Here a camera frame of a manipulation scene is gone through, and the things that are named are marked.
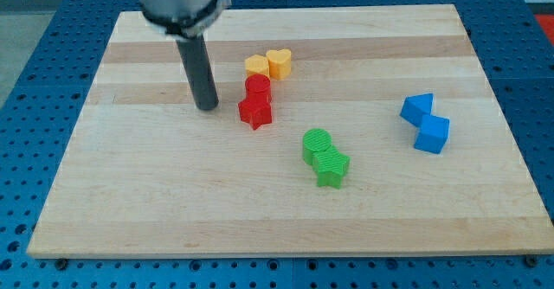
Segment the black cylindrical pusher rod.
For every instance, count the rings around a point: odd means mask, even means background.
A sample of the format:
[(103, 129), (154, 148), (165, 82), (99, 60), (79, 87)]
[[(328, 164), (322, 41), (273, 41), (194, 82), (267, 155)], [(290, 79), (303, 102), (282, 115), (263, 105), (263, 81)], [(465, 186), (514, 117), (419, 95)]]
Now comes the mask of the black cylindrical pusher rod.
[(203, 36), (177, 40), (176, 44), (196, 107), (201, 111), (215, 109), (219, 99)]

